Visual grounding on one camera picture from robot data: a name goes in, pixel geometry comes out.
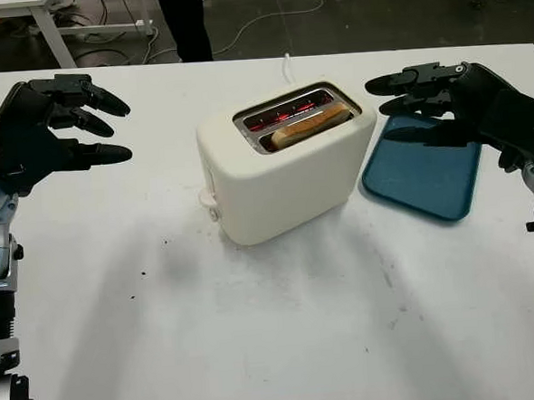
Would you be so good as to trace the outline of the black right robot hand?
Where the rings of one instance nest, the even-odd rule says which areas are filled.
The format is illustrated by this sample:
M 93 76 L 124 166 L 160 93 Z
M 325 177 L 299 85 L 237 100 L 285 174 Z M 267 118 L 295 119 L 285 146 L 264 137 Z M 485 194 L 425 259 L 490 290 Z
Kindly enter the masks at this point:
M 534 98 L 479 63 L 407 66 L 365 86 L 391 98 L 379 107 L 381 114 L 434 122 L 427 129 L 395 129 L 385 134 L 388 140 L 443 148 L 487 144 L 500 151 L 499 167 L 508 173 L 534 162 Z

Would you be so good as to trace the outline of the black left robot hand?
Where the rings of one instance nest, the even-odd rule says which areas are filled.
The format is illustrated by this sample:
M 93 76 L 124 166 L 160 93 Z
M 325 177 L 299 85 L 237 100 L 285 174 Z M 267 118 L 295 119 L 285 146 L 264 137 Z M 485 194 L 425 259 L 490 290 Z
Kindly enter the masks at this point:
M 84 107 L 124 118 L 131 108 L 115 94 L 93 84 L 87 74 L 56 74 L 19 81 L 0 107 L 0 189 L 21 197 L 52 172 L 89 170 L 123 163 L 126 147 L 57 138 L 54 129 L 77 128 L 102 138 L 114 129 Z

